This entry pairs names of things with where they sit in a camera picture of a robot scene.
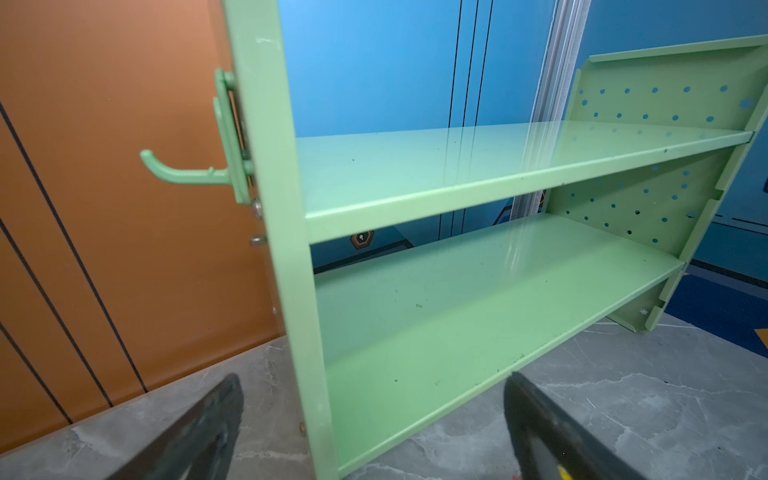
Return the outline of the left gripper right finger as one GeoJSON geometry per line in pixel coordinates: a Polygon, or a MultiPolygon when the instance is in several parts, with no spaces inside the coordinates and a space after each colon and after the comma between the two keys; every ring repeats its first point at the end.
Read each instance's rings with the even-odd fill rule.
{"type": "Polygon", "coordinates": [[[504,416],[523,479],[641,479],[519,372],[504,384],[504,416]]]}

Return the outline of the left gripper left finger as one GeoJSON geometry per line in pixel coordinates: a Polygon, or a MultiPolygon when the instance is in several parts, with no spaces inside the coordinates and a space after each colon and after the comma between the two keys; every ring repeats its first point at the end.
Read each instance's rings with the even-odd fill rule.
{"type": "Polygon", "coordinates": [[[225,479],[243,407],[240,379],[229,374],[110,477],[225,479]]]}

